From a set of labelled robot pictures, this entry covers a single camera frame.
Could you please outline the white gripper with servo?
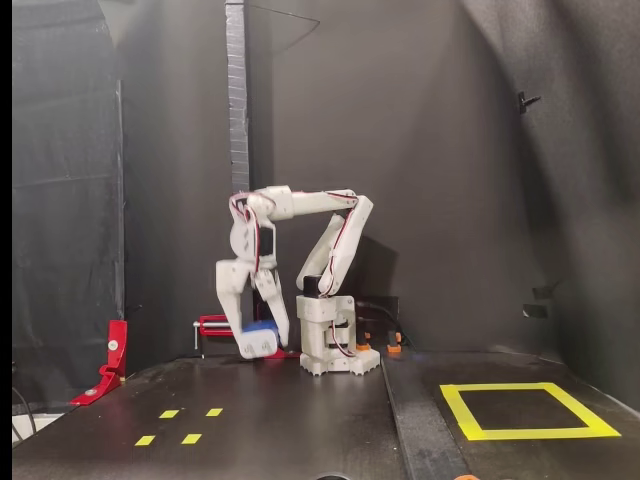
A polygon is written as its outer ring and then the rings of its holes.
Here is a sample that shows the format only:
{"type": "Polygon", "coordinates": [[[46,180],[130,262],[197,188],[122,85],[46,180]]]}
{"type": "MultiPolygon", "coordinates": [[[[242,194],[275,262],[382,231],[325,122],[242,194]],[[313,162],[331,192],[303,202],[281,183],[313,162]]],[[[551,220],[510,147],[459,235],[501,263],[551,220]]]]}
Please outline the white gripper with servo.
{"type": "Polygon", "coordinates": [[[241,356],[250,357],[243,340],[241,314],[241,293],[247,281],[250,281],[252,288],[258,290],[267,303],[277,326],[280,343],[287,347],[290,322],[277,271],[269,266],[256,268],[250,261],[235,259],[218,261],[215,272],[216,293],[241,356]]]}

